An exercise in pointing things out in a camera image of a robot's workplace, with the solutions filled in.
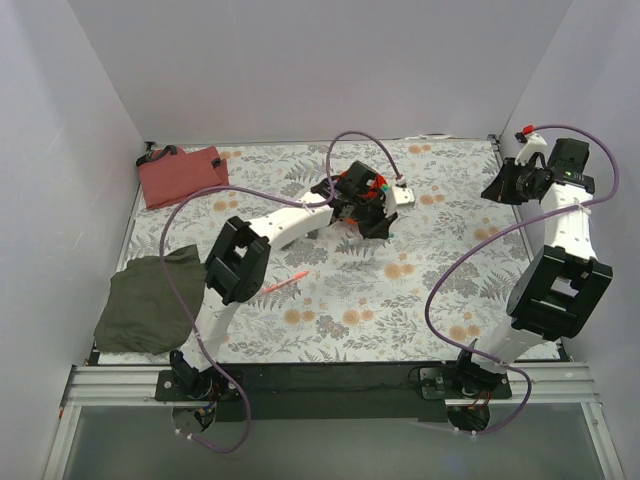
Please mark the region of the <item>teal capped white marker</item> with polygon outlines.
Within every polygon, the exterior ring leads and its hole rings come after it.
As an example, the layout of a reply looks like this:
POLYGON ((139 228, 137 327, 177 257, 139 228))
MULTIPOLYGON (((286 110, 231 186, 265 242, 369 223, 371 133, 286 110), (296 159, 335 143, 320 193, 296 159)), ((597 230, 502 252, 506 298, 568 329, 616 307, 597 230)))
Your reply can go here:
POLYGON ((393 233, 390 233, 387 238, 363 238, 363 237, 351 237, 345 240, 347 245, 383 245, 395 238, 393 233))

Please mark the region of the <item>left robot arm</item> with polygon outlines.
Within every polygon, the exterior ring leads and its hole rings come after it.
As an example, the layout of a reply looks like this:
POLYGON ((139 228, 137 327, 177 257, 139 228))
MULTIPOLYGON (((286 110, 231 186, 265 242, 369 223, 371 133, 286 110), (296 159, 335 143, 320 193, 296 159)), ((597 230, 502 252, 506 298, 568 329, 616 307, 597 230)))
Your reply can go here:
POLYGON ((336 222, 353 223, 365 239, 386 240, 400 208, 414 201, 404 180, 390 185, 356 161, 281 209, 248 221, 228 219, 204 263, 203 306, 192 333, 170 352, 171 368, 180 373, 180 390, 193 400, 211 392, 213 377, 208 369, 240 305, 261 290, 273 250, 336 222))

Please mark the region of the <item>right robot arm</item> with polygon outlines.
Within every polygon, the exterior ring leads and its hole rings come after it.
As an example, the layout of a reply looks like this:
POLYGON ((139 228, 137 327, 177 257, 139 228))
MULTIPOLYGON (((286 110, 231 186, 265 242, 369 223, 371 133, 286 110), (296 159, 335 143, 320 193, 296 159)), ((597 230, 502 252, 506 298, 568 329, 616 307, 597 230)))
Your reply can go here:
POLYGON ((544 245, 515 284, 506 320, 474 343, 470 362, 453 371, 453 387, 464 397, 479 395, 489 384, 487 372, 505 373, 531 348, 575 337, 613 279, 591 244, 586 204, 595 181, 584 173, 589 144, 560 138, 549 148, 537 133, 520 140, 518 154, 504 160, 481 196, 509 205, 537 201, 547 216, 544 245))

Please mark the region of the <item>orange round organizer container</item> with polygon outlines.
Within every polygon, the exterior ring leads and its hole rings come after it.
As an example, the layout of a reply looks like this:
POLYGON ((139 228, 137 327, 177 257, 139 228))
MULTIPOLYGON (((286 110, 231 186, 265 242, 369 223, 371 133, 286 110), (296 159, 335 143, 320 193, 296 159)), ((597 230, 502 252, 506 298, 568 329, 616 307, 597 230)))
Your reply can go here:
POLYGON ((356 225, 362 221, 371 221, 376 218, 384 217, 385 196, 381 187, 388 184, 386 179, 377 174, 373 180, 368 180, 366 189, 356 194, 361 200, 361 209, 354 209, 347 215, 345 221, 351 225, 356 225))

